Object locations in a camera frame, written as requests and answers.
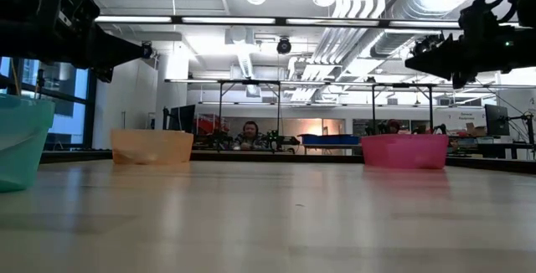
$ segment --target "person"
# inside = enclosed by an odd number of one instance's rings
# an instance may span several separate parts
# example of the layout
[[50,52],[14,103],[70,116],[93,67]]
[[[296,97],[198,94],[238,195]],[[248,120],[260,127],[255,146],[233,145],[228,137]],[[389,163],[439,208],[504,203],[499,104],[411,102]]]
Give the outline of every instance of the person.
[[387,127],[389,128],[389,134],[398,134],[400,131],[400,122],[390,119],[387,121]]
[[234,140],[234,148],[242,151],[268,148],[268,144],[259,133],[259,126],[254,121],[247,121],[242,132]]

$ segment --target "computer monitor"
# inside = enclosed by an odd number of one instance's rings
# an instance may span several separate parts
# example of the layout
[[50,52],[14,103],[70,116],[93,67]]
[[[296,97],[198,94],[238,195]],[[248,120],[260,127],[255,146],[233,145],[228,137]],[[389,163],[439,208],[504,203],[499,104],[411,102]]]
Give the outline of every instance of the computer monitor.
[[489,136],[510,136],[508,109],[504,106],[485,105],[486,128]]
[[185,131],[193,134],[195,105],[174,107],[169,111],[168,130]]

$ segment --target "pink bowl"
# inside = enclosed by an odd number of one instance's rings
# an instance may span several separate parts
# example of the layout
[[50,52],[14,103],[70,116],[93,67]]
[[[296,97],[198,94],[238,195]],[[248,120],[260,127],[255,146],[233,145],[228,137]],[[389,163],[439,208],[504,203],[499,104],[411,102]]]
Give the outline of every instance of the pink bowl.
[[379,135],[362,137],[365,164],[386,168],[442,169],[447,135]]

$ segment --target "window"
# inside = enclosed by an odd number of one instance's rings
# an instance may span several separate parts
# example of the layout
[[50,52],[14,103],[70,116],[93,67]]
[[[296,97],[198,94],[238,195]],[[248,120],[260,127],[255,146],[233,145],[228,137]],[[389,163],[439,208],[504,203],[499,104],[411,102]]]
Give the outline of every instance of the window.
[[6,77],[9,77],[10,65],[11,65],[11,59],[10,58],[2,58],[2,61],[0,61],[0,75],[4,75]]
[[[49,128],[45,150],[91,147],[96,93],[94,75],[88,70],[76,69],[72,64],[2,58],[2,73],[7,71],[11,75],[11,68],[15,69],[18,81],[22,83],[21,94],[30,98],[38,97],[36,84],[39,71],[43,71],[44,86],[40,98],[55,103],[53,125]],[[13,81],[3,79],[0,85],[6,85],[8,89],[0,90],[0,93],[16,94]]]
[[39,69],[43,70],[44,88],[78,98],[87,98],[88,71],[76,69],[72,64],[39,63],[37,60],[25,59],[23,65],[23,83],[36,85]]
[[[35,94],[24,90],[22,95],[34,98]],[[47,143],[54,145],[82,144],[84,142],[85,105],[42,95],[42,100],[55,103],[54,122],[49,128]]]
[[85,99],[87,97],[88,71],[76,69],[72,64],[41,64],[44,88]]
[[35,85],[37,83],[37,72],[39,61],[35,59],[25,59],[23,61],[23,83]]

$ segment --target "metal pole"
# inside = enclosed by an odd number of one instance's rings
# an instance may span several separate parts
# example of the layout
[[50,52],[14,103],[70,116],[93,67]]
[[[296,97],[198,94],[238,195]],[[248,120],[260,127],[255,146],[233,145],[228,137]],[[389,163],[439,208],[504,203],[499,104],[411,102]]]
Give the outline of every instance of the metal pole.
[[219,83],[219,116],[218,116],[218,152],[221,149],[221,137],[222,137],[222,131],[221,131],[221,103],[222,99],[224,97],[224,83]]
[[434,111],[432,109],[432,101],[433,101],[433,98],[432,98],[432,86],[428,86],[428,93],[430,95],[430,97],[428,98],[429,102],[430,102],[430,129],[434,130]]
[[376,97],[374,89],[376,85],[372,85],[372,134],[376,135]]
[[280,117],[281,117],[281,84],[277,85],[277,136],[282,136],[279,133]]

